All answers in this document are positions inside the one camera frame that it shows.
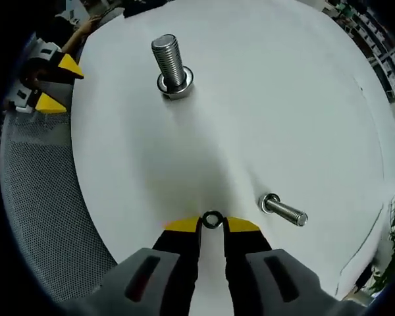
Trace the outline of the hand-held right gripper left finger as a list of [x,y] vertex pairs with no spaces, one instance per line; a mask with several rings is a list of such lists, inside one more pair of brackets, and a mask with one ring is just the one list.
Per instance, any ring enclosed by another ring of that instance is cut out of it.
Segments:
[[198,278],[202,219],[168,224],[152,248],[108,271],[99,288],[64,304],[65,315],[188,315]]

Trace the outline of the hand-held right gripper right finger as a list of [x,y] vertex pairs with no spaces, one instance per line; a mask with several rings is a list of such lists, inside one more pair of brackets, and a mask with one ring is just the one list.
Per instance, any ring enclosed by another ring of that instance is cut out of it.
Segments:
[[259,227],[227,217],[225,275],[235,315],[361,315],[362,306],[327,294],[319,277],[282,249],[273,249]]

